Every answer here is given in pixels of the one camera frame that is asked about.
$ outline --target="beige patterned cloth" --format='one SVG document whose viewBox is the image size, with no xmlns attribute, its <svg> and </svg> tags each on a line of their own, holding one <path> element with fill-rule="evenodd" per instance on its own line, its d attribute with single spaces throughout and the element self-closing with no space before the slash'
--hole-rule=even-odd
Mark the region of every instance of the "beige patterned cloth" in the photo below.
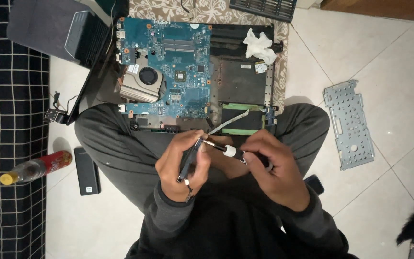
<svg viewBox="0 0 414 259">
<path fill-rule="evenodd" d="M 276 59 L 274 70 L 273 103 L 283 110 L 287 77 L 288 24 L 250 13 L 230 9 L 225 0 L 185 0 L 183 6 L 194 15 L 191 22 L 206 24 L 274 24 L 274 42 L 283 41 L 284 51 Z M 133 18 L 190 22 L 180 0 L 130 0 L 129 16 Z"/>
</svg>

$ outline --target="laptop motherboard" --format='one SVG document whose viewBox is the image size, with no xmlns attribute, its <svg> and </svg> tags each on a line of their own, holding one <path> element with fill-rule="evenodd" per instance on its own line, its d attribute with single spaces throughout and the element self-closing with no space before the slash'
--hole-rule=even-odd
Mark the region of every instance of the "laptop motherboard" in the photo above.
<svg viewBox="0 0 414 259">
<path fill-rule="evenodd" d="M 121 104 L 121 113 L 209 118 L 211 25 L 121 18 L 116 27 L 116 60 L 138 86 L 129 96 L 147 100 Z"/>
</svg>

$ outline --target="yellow bottle cap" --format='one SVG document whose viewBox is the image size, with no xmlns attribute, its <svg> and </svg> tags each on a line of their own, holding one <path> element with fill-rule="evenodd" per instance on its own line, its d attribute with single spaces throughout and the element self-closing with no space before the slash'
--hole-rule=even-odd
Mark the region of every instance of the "yellow bottle cap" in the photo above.
<svg viewBox="0 0 414 259">
<path fill-rule="evenodd" d="M 18 181 L 18 174 L 17 172 L 10 171 L 6 174 L 3 174 L 0 177 L 0 181 L 3 185 L 10 185 Z"/>
</svg>

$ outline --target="hand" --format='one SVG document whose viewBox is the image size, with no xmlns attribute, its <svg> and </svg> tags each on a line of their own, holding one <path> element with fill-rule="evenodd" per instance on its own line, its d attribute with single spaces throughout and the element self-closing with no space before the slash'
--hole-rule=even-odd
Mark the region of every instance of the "hand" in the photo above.
<svg viewBox="0 0 414 259">
<path fill-rule="evenodd" d="M 263 129 L 251 135 L 241 149 L 246 151 L 244 158 L 250 172 L 273 202 L 296 212 L 308 207 L 309 191 L 288 146 Z M 257 156 L 250 152 L 267 156 L 273 169 L 267 172 Z"/>
<path fill-rule="evenodd" d="M 184 202 L 190 193 L 184 182 L 178 183 L 180 163 L 183 151 L 193 146 L 197 139 L 207 139 L 208 135 L 203 130 L 190 130 L 176 134 L 170 142 L 161 158 L 156 162 L 155 168 L 161 179 L 161 187 L 164 194 L 175 202 Z M 202 143 L 197 152 L 197 165 L 194 174 L 188 175 L 191 194 L 194 196 L 207 181 L 210 167 L 210 156 L 205 152 L 205 144 Z"/>
</svg>

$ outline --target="power bank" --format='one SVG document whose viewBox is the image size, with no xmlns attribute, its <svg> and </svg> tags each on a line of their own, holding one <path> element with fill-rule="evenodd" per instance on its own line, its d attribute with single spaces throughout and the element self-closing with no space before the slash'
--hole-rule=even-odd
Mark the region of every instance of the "power bank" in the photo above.
<svg viewBox="0 0 414 259">
<path fill-rule="evenodd" d="M 101 188 L 97 165 L 84 148 L 77 147 L 74 149 L 74 153 L 81 196 L 99 194 Z"/>
</svg>

